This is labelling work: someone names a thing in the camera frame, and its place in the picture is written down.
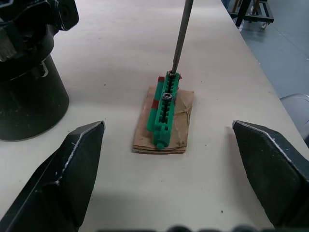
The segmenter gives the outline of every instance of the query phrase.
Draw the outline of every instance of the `screwdriver shaft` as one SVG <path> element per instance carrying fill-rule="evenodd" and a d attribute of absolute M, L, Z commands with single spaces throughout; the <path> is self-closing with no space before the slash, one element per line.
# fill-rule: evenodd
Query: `screwdriver shaft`
<path fill-rule="evenodd" d="M 183 18 L 180 24 L 179 35 L 173 60 L 172 72 L 176 73 L 177 66 L 179 63 L 180 55 L 182 54 L 183 42 L 185 38 L 185 33 L 187 32 L 187 27 L 189 23 L 190 13 L 193 5 L 193 0 L 186 0 L 183 9 Z"/>

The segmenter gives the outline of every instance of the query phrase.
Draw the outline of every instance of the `green plastic part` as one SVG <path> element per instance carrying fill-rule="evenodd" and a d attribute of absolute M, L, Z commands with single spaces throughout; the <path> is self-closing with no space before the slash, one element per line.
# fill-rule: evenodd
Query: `green plastic part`
<path fill-rule="evenodd" d="M 165 78 L 159 77 L 155 90 L 147 130 L 153 132 L 153 144 L 160 150 L 167 147 L 170 142 L 179 79 L 179 73 L 171 74 L 168 71 Z M 171 99 L 163 97 L 166 93 Z"/>

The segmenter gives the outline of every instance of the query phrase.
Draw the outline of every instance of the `table surface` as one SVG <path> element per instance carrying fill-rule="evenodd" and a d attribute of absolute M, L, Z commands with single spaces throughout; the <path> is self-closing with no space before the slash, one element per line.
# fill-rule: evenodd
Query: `table surface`
<path fill-rule="evenodd" d="M 172 67 L 184 0 L 77 0 L 80 22 L 55 36 L 70 96 L 63 119 L 21 142 L 0 142 L 0 217 L 35 169 L 78 126 L 104 120 L 97 180 L 80 231 L 271 227 L 246 177 L 233 120 L 308 148 L 220 0 L 196 0 L 178 71 L 195 92 L 187 152 L 131 152 L 149 85 Z"/>

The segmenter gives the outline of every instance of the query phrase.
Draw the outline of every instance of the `screw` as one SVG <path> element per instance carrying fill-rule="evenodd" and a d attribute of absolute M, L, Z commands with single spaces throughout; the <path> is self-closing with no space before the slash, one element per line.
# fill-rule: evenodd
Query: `screw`
<path fill-rule="evenodd" d="M 173 73 L 173 70 L 169 70 L 168 74 L 170 77 L 176 77 L 176 73 Z"/>
<path fill-rule="evenodd" d="M 162 96 L 162 99 L 163 100 L 172 100 L 173 96 L 170 94 L 170 93 L 164 93 L 163 96 Z"/>

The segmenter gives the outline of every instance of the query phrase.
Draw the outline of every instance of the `black machine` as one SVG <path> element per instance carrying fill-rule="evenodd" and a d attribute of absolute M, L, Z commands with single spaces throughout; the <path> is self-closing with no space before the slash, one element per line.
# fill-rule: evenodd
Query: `black machine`
<path fill-rule="evenodd" d="M 69 97 L 50 53 L 78 20 L 74 0 L 0 0 L 0 139 L 36 136 L 64 116 Z"/>

